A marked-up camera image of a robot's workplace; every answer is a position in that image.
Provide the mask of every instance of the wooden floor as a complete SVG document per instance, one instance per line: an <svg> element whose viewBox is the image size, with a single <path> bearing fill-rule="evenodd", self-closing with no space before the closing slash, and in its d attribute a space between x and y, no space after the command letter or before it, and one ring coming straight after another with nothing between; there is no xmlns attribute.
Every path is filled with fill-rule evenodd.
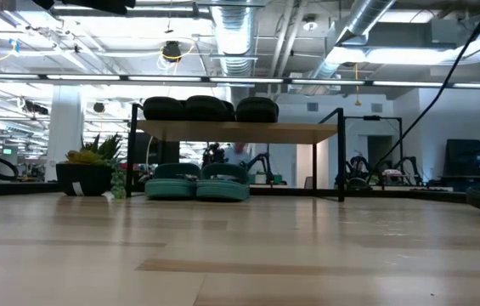
<svg viewBox="0 0 480 306"><path fill-rule="evenodd" d="M480 306L480 211L0 197L4 306Z"/></svg>

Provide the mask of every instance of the doorway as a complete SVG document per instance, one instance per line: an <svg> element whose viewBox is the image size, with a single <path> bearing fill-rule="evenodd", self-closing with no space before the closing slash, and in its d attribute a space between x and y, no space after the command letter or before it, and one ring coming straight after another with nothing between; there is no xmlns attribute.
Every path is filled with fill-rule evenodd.
<svg viewBox="0 0 480 306"><path fill-rule="evenodd" d="M374 166L391 148L392 136L368 136L368 163Z"/></svg>

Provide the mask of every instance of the person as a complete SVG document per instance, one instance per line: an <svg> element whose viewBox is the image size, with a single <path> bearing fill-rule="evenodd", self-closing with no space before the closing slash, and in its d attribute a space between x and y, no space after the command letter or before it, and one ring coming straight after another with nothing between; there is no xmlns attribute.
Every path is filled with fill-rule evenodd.
<svg viewBox="0 0 480 306"><path fill-rule="evenodd" d="M241 162L247 163L251 159L246 152L246 143L233 143L224 150L224 158L228 159L227 163L232 165L240 165Z"/></svg>

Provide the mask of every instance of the potted plant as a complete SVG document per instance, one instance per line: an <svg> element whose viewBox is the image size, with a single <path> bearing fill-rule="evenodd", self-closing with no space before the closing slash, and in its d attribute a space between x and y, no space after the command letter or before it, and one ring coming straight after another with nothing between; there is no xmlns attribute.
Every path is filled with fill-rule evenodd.
<svg viewBox="0 0 480 306"><path fill-rule="evenodd" d="M68 196L101 196L110 189L115 198L126 195L125 174L117 160L119 135L109 137L101 146L99 139L100 135L79 151L69 151L67 161L56 165L58 182Z"/></svg>

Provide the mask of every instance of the black planter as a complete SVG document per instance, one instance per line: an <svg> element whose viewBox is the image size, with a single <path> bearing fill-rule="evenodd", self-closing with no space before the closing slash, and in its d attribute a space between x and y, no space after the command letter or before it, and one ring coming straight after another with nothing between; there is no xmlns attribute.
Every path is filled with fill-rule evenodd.
<svg viewBox="0 0 480 306"><path fill-rule="evenodd" d="M107 166L60 163L56 176L68 196L101 196L111 188L113 169Z"/></svg>

